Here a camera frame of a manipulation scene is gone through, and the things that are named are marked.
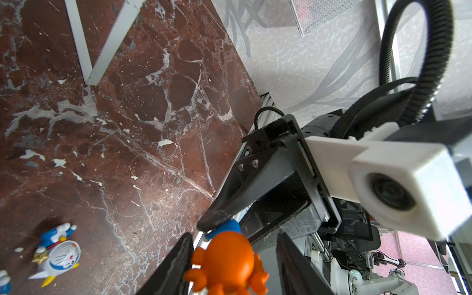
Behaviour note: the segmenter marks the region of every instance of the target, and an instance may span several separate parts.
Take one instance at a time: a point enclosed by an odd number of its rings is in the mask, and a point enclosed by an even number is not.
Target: red object
[[[264,271],[260,256],[253,253],[251,244],[240,233],[226,231],[216,235],[207,250],[200,247],[195,250],[192,264],[201,265],[185,274],[186,281],[194,282],[195,292],[207,287],[208,295],[249,295],[250,286],[257,295],[267,294],[265,282],[269,274]]]

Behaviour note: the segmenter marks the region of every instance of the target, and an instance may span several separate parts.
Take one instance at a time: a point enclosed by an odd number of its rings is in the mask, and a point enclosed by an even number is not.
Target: yellow star
[[[31,262],[36,262],[37,264],[41,264],[43,261],[45,261],[46,259],[48,259],[48,255],[47,253],[40,253],[38,255],[36,255],[33,259],[33,261]]]

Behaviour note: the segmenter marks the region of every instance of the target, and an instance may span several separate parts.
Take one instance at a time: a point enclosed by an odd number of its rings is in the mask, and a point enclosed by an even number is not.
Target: red marble surface
[[[77,4],[94,62],[122,1]],[[97,87],[84,85],[63,0],[3,1],[0,18],[11,294],[134,294],[195,232],[261,106],[256,89],[210,0],[147,1]],[[27,279],[32,254],[62,222],[78,226],[80,266],[41,288]]]

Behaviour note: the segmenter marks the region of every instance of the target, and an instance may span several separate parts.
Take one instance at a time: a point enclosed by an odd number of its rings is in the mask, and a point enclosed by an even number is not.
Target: cartoon face
[[[49,253],[49,263],[54,269],[67,270],[77,263],[79,257],[79,245],[74,241],[65,241]]]

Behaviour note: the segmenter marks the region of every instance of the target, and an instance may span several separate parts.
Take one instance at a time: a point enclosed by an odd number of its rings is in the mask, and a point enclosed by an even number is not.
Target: blue toy part
[[[0,295],[10,293],[10,277],[6,270],[0,270]]]
[[[57,243],[62,236],[69,237],[77,229],[76,225],[64,223],[56,228],[50,229],[41,235],[40,247],[49,247]]]
[[[241,233],[241,227],[239,226],[239,223],[234,220],[230,219],[220,225],[219,227],[215,228],[212,232],[205,234],[205,238],[207,240],[213,239],[217,234],[220,234],[225,231],[235,231],[238,233]]]

